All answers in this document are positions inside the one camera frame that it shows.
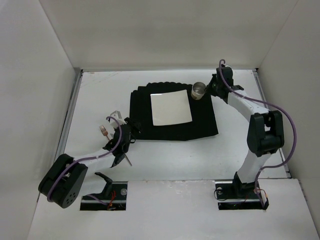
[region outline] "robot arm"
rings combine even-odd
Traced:
[[[282,114],[231,92],[222,81],[218,68],[216,72],[217,74],[212,75],[206,92],[223,99],[249,122],[246,139],[249,150],[243,165],[235,173],[232,185],[226,186],[228,188],[226,191],[221,184],[219,185],[221,192],[224,191],[223,199],[243,199],[254,191],[256,176],[261,167],[271,154],[284,145]],[[242,96],[248,96],[241,86],[234,85],[233,71],[230,67],[223,66],[222,74],[232,90]]]
[[[124,121],[118,118],[117,121],[120,127],[115,128],[113,139],[99,151],[75,157],[61,154],[39,184],[39,192],[62,208],[69,207],[77,196],[101,194],[107,197],[112,180],[100,170],[118,165],[141,130],[141,126],[128,117]],[[112,154],[107,154],[111,149],[114,149]]]

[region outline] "white wall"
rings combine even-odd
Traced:
[[[297,0],[40,0],[80,68],[258,67]]]
[[[0,0],[0,239],[28,236],[75,72],[38,0]]]
[[[311,215],[320,231],[320,1],[299,0],[258,73],[267,100],[287,109],[298,142],[289,164],[300,179]],[[292,146],[286,122],[285,154]]]

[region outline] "white table surface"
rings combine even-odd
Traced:
[[[129,181],[126,211],[62,209],[40,196],[28,240],[318,240],[296,179],[261,179],[270,206],[218,210],[212,180]]]
[[[128,117],[130,95],[138,86],[152,82],[208,84],[216,70],[161,70],[85,72],[76,101],[65,153],[79,156],[95,152],[107,141],[99,130],[104,125],[110,130],[106,116],[118,110]],[[234,84],[244,87],[254,98],[261,99],[251,70],[235,70]],[[219,134],[191,141],[142,141],[130,145],[127,156],[114,168],[102,172],[114,181],[130,180],[202,180],[232,179],[241,167],[247,152],[249,123],[222,99],[212,97]],[[279,151],[266,165],[282,161]],[[261,178],[286,178],[284,167],[266,169]]]

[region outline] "purple cable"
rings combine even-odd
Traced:
[[[291,127],[292,127],[292,131],[293,131],[293,144],[292,144],[292,148],[291,148],[291,151],[288,155],[288,157],[284,160],[284,162],[278,164],[278,165],[275,165],[275,166],[263,166],[260,168],[259,172],[257,173],[257,175],[255,176],[255,180],[254,180],[254,190],[255,190],[255,193],[256,195],[258,196],[262,206],[264,207],[264,203],[263,203],[263,200],[262,198],[260,197],[258,191],[257,191],[257,187],[258,187],[258,178],[259,178],[259,175],[261,173],[261,171],[263,169],[275,169],[275,168],[279,168],[285,164],[287,164],[289,162],[289,160],[291,159],[291,157],[293,156],[294,152],[295,152],[295,149],[296,149],[296,145],[297,145],[297,130],[296,130],[296,125],[293,121],[293,119],[290,117],[289,113],[287,113],[282,107],[279,107],[275,104],[272,104],[272,103],[269,103],[269,102],[266,102],[266,101],[262,101],[262,100],[258,100],[258,99],[254,99],[254,98],[251,98],[251,97],[247,97],[247,96],[243,96],[241,95],[240,93],[234,91],[227,83],[227,81],[225,80],[224,78],[224,75],[222,74],[222,64],[225,64],[226,63],[226,60],[224,59],[221,59],[219,61],[219,73],[220,73],[220,76],[221,76],[221,79],[223,81],[223,83],[226,85],[226,87],[229,89],[230,92],[234,93],[235,95],[238,95],[239,97],[241,98],[244,98],[246,100],[249,100],[249,101],[253,101],[253,102],[257,102],[257,103],[262,103],[262,104],[265,104],[265,105],[268,105],[268,106],[271,106],[275,109],[278,109],[279,111],[283,112],[283,114],[288,118],[290,124],[291,124]]]
[[[113,117],[113,116],[108,116],[106,118],[107,120],[109,119],[112,119],[113,121],[115,121],[115,123],[118,125],[119,127],[119,139],[118,141],[116,142],[115,146],[108,152],[102,154],[102,155],[99,155],[99,156],[88,156],[88,157],[84,157],[84,158],[80,158],[76,161],[73,161],[68,167],[66,167],[63,172],[58,176],[58,178],[55,180],[55,182],[53,183],[52,187],[50,188],[49,192],[48,192],[48,195],[46,197],[47,201],[48,202],[53,202],[51,200],[51,195],[53,193],[53,191],[55,190],[58,182],[64,177],[64,175],[69,171],[70,168],[72,168],[73,165],[79,163],[79,162],[82,162],[82,161],[86,161],[86,160],[93,160],[93,159],[96,159],[96,158],[102,158],[102,157],[105,157],[107,156],[108,154],[111,154],[117,147],[118,145],[120,144],[120,141],[121,141],[121,138],[122,138],[122,129],[121,129],[121,126],[120,126],[120,123]]]
[[[95,196],[93,196],[91,194],[88,194],[87,196],[90,197],[90,198],[93,198],[94,200],[96,200],[97,202],[99,202],[99,203],[101,203],[103,205],[106,205],[106,206],[109,205],[109,203],[103,202],[99,198],[97,198],[97,197],[95,197]]]

